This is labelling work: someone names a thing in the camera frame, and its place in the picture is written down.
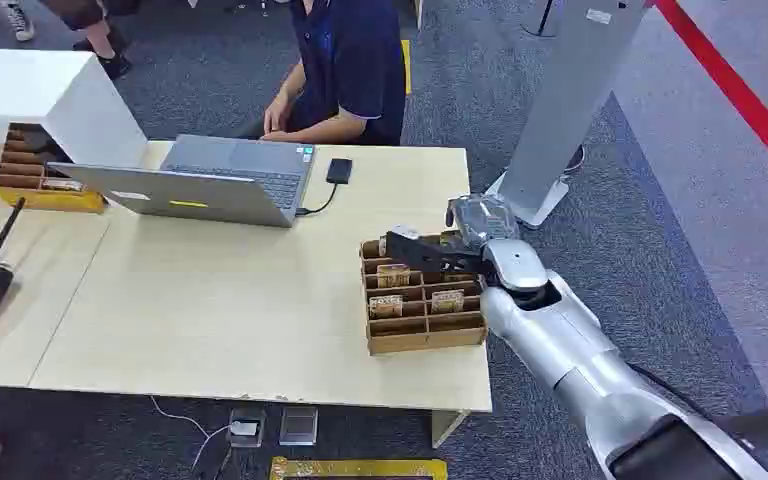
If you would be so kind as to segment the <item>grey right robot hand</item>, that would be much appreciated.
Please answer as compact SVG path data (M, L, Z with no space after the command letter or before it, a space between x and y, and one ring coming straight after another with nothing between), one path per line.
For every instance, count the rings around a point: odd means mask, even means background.
M455 235L435 242L397 226L385 235L385 254L428 273L481 276L524 301L552 294L547 269L536 251L521 239L510 207L492 195L470 194L451 199L446 225Z

